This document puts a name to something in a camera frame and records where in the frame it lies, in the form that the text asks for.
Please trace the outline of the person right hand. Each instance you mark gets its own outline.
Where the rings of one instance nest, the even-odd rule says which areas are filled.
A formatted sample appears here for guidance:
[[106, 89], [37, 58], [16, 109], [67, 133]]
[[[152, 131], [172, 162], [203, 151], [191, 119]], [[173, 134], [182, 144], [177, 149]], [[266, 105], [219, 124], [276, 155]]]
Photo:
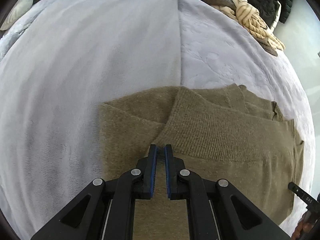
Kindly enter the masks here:
[[319, 220], [319, 213], [315, 214], [310, 211], [306, 211], [292, 233], [291, 239], [300, 239], [302, 235], [308, 235], [315, 226], [317, 220]]

